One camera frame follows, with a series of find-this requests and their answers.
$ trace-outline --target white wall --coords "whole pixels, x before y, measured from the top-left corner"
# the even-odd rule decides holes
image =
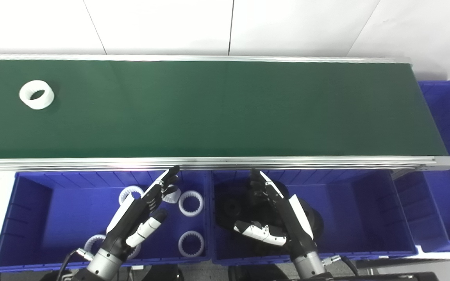
[[[445,0],[0,0],[0,53],[227,55],[229,40],[230,55],[405,56],[450,79]]]

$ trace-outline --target black cable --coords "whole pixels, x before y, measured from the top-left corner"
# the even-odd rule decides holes
[[[354,273],[355,276],[359,276],[359,271],[357,271],[357,267],[352,263],[350,259],[348,259],[346,256],[340,256],[341,261],[343,261],[348,267],[350,267],[350,270]]]
[[[75,253],[75,251],[76,250],[67,254],[66,258],[64,259],[64,262],[62,263],[62,266],[60,267],[59,274],[57,275],[57,281],[60,281],[60,279],[62,277],[62,273],[66,269],[66,267],[68,265],[68,261],[70,260],[70,257]]]

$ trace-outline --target robotic hand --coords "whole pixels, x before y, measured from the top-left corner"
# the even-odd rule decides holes
[[[167,212],[159,208],[159,205],[163,196],[175,191],[170,185],[178,180],[179,171],[179,166],[164,171],[142,197],[125,200],[125,209],[121,206],[114,215],[109,225],[111,229],[95,256],[83,249],[75,251],[91,262],[88,267],[75,274],[74,281],[110,281],[114,278],[133,248],[143,242],[166,219]],[[57,280],[60,280],[67,260],[62,265]]]
[[[285,198],[275,183],[262,171],[252,169],[250,181],[252,192],[256,197],[268,201],[280,217],[283,227],[269,226],[261,222],[236,221],[234,230],[268,244],[284,246],[302,279],[329,274],[318,256],[313,228],[298,197],[293,195],[290,199]]]

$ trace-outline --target blue storage crate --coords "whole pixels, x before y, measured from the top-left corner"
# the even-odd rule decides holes
[[[305,199],[322,216],[325,229],[316,241],[322,258],[341,254],[349,258],[411,256],[416,248],[389,171],[357,169],[271,170],[272,180],[284,183],[290,196]],[[255,256],[254,240],[216,223],[215,202],[243,194],[249,171],[213,171],[211,197],[212,261],[219,265],[285,263],[277,256]]]
[[[83,247],[88,238],[105,234],[119,208],[124,187],[146,190],[162,171],[102,171],[64,173],[18,173],[0,236],[0,272],[58,270],[65,256]],[[186,217],[178,204],[163,202],[168,218],[146,241],[140,254],[125,265],[196,263],[209,260],[209,171],[183,171],[177,185],[195,190],[205,199],[203,211]],[[205,239],[205,250],[196,258],[184,258],[178,240],[186,231]],[[189,241],[188,247],[195,247]],[[68,268],[86,267],[74,258]]]
[[[450,81],[421,81],[421,90],[450,154]],[[423,251],[450,251],[450,170],[395,181],[412,236]]]

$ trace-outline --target cable connector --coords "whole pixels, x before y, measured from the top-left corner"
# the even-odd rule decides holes
[[[87,261],[92,261],[94,255],[90,253],[89,251],[86,251],[85,249],[79,248],[75,250],[76,253],[78,253],[80,256],[82,256]]]
[[[330,256],[329,258],[323,259],[322,264],[324,266],[326,266],[326,265],[330,265],[338,260],[341,260],[341,256],[339,256],[339,254],[337,254],[336,256]]]

